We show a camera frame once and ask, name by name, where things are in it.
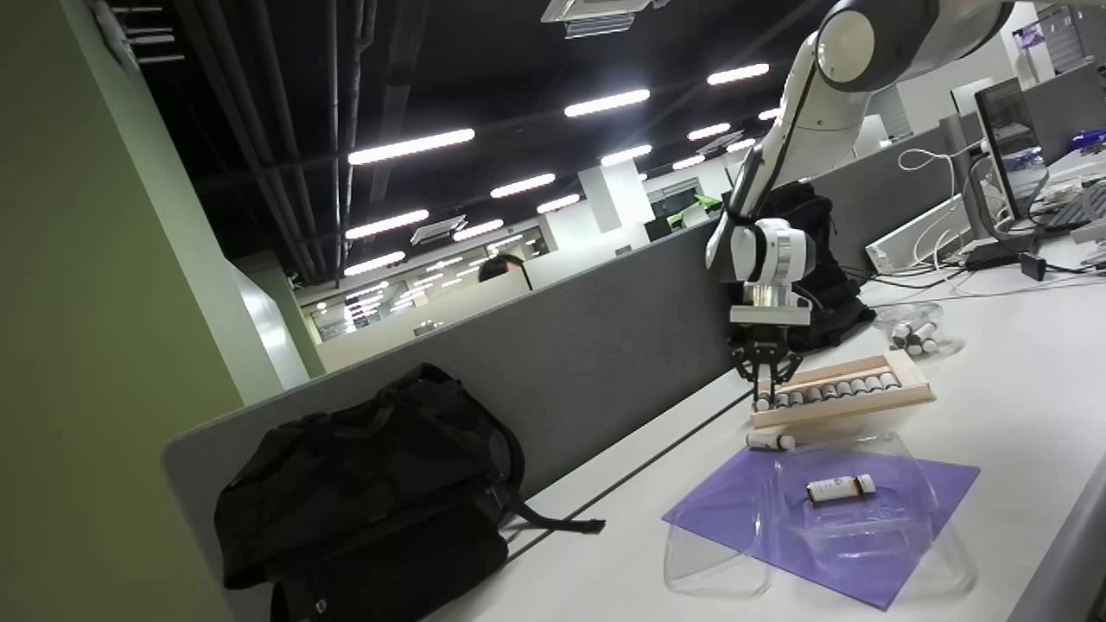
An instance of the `wooden block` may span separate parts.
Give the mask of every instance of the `wooden block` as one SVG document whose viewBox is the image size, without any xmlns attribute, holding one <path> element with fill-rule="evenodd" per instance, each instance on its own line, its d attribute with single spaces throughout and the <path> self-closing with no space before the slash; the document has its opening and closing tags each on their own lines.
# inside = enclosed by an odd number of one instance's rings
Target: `wooden block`
<svg viewBox="0 0 1106 622">
<path fill-rule="evenodd" d="M 906 352 L 885 352 L 885 356 L 871 356 L 871 359 L 854 359 L 854 363 L 840 363 L 840 366 L 795 373 L 795 380 L 781 384 L 778 394 L 840 387 L 840 384 L 885 377 L 885 373 L 892 373 L 899 387 L 816 401 L 816 404 L 753 411 L 750 428 L 816 425 L 816 422 L 833 422 L 833 418 L 850 418 L 850 415 L 868 415 L 868 411 L 923 404 L 923 401 L 937 397 L 930 380 L 923 377 L 923 370 Z"/>
</svg>

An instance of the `fluorescent light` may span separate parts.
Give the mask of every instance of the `fluorescent light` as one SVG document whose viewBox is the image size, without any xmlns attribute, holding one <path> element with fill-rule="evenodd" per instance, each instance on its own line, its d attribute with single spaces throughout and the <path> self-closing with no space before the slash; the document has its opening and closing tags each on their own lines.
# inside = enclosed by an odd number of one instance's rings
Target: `fluorescent light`
<svg viewBox="0 0 1106 622">
<path fill-rule="evenodd" d="M 363 287 L 363 290 L 353 290 L 349 297 L 370 297 L 370 294 L 380 294 L 380 290 L 387 290 L 391 283 L 387 280 L 380 280 L 380 283 L 373 283 L 373 287 Z"/>
<path fill-rule="evenodd" d="M 646 100 L 650 100 L 650 90 L 626 90 L 626 93 L 570 104 L 570 107 L 563 107 L 563 117 L 588 117 L 588 114 L 601 114 L 601 111 L 636 107 Z"/>
<path fill-rule="evenodd" d="M 729 124 L 709 124 L 709 128 L 691 131 L 688 142 L 705 142 L 705 138 L 715 138 L 715 135 L 726 135 L 726 131 L 729 131 Z"/>
<path fill-rule="evenodd" d="M 581 194 L 567 194 L 567 197 L 546 200 L 546 204 L 539 204 L 539 214 L 553 214 L 553 211 L 570 207 L 570 204 L 581 204 Z"/>
<path fill-rule="evenodd" d="M 505 249 L 505 245 L 515 245 L 515 242 L 522 242 L 522 235 L 498 238 L 498 242 L 491 242 L 487 249 Z"/>
<path fill-rule="evenodd" d="M 446 131 L 446 135 L 422 135 L 422 138 L 408 138 L 408 142 L 373 145 L 373 149 L 349 152 L 349 166 L 404 159 L 404 156 L 418 156 L 418 152 L 463 145 L 463 142 L 474 142 L 474 138 L 477 138 L 474 128 L 460 128 L 460 131 Z"/>
<path fill-rule="evenodd" d="M 356 266 L 346 270 L 346 280 L 353 280 L 353 276 L 359 276 L 359 273 L 384 270 L 384 266 L 401 263 L 401 259 L 408 259 L 408 252 L 387 252 L 387 256 L 356 263 Z"/>
<path fill-rule="evenodd" d="M 705 162 L 705 156 L 691 156 L 691 159 L 674 162 L 671 169 L 691 169 L 691 166 L 702 166 L 702 162 Z"/>
<path fill-rule="evenodd" d="M 743 138 L 743 142 L 729 142 L 726 152 L 747 152 L 753 145 L 757 145 L 753 138 Z"/>
<path fill-rule="evenodd" d="M 643 159 L 643 156 L 650 156 L 653 152 L 653 145 L 632 145 L 632 149 L 622 149 L 622 152 L 608 152 L 608 156 L 601 156 L 598 162 L 601 166 L 619 166 L 619 162 L 632 162 L 632 159 Z"/>
<path fill-rule="evenodd" d="M 543 173 L 543 176 L 529 176 L 529 180 L 515 180 L 515 183 L 494 187 L 491 197 L 501 200 L 501 197 L 529 194 L 529 190 L 539 190 L 539 187 L 550 187 L 550 183 L 556 183 L 556 176 Z"/>
<path fill-rule="evenodd" d="M 429 211 L 404 211 L 404 214 L 394 214 L 394 218 L 384 218 L 384 221 L 356 225 L 356 228 L 346 232 L 346 238 L 384 235 L 384 232 L 394 232 L 394 228 L 418 225 L 418 221 L 425 221 L 425 218 L 429 218 Z"/>
<path fill-rule="evenodd" d="M 722 86 L 722 83 L 743 83 L 743 79 L 757 79 L 767 76 L 767 62 L 753 62 L 753 66 L 736 66 L 736 69 L 719 69 L 712 76 L 705 76 L 709 86 Z"/>
<path fill-rule="evenodd" d="M 456 263 L 463 263 L 463 256 L 449 256 L 449 259 L 429 266 L 425 273 L 442 273 L 446 266 L 456 266 Z"/>
<path fill-rule="evenodd" d="M 415 280 L 415 283 L 435 283 L 435 280 L 446 280 L 446 273 L 432 273 L 432 276 L 422 276 L 422 280 Z"/>
<path fill-rule="evenodd" d="M 460 232 L 453 235 L 453 242 L 467 242 L 467 238 L 477 238 L 477 235 L 491 235 L 491 232 L 498 232 L 498 228 L 505 228 L 501 218 L 480 221 L 480 225 L 474 225 L 474 228 L 460 228 Z"/>
</svg>

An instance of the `office desk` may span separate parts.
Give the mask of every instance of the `office desk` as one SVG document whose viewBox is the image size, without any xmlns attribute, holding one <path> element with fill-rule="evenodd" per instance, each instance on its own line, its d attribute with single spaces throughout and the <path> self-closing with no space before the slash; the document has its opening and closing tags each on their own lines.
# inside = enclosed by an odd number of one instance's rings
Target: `office desk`
<svg viewBox="0 0 1106 622">
<path fill-rule="evenodd" d="M 937 401 L 874 415 L 899 428 L 912 456 L 982 467 L 950 529 L 964 539 L 978 584 L 964 598 L 892 605 L 892 619 L 1009 619 L 1033 570 L 1078 505 L 1106 453 L 1106 287 L 1061 287 L 1016 297 L 944 301 L 947 332 L 968 339 L 954 359 L 923 363 Z M 878 332 L 812 359 L 854 359 L 881 349 Z M 664 439 L 705 425 L 650 463 L 584 515 L 608 518 L 601 536 L 550 536 L 498 577 L 446 605 L 432 622 L 671 622 L 671 619 L 888 619 L 833 591 L 774 574 L 747 601 L 709 601 L 664 587 L 667 522 L 660 518 L 743 446 L 747 404 L 709 422 L 715 404 L 740 397 L 740 380 L 719 380 L 698 408 L 657 418 L 563 484 L 539 508 L 570 511 L 588 487 L 605 491 L 632 463 L 657 456 Z"/>
</svg>

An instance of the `black backpack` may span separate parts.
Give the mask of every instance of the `black backpack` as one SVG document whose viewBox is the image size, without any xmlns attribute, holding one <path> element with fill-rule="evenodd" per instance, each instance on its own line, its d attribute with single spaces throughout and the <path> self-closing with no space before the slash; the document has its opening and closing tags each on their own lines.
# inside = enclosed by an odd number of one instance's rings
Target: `black backpack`
<svg viewBox="0 0 1106 622">
<path fill-rule="evenodd" d="M 225 587 L 273 581 L 273 619 L 408 622 L 505 567 L 501 525 L 536 515 L 518 439 L 439 366 L 366 404 L 266 432 L 221 491 Z"/>
</svg>

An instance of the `green wall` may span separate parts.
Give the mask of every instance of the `green wall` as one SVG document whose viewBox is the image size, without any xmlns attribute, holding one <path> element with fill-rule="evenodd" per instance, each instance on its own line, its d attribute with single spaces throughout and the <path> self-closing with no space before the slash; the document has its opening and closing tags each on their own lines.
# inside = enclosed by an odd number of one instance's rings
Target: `green wall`
<svg viewBox="0 0 1106 622">
<path fill-rule="evenodd" d="M 238 270 L 273 297 L 273 304 L 280 308 L 280 318 L 287 325 L 287 335 L 294 339 L 294 346 L 297 346 L 297 352 L 304 359 L 304 370 L 311 377 L 321 377 L 325 366 L 318 359 L 318 346 L 315 346 L 315 339 L 308 332 L 308 318 L 301 311 L 301 301 L 297 301 L 290 280 L 283 276 L 277 256 L 270 256 L 270 252 L 266 256 L 249 256 L 249 259 L 238 263 Z"/>
<path fill-rule="evenodd" d="M 159 460 L 277 373 L 79 0 L 3 3 L 0 93 L 0 619 L 225 619 Z"/>
</svg>

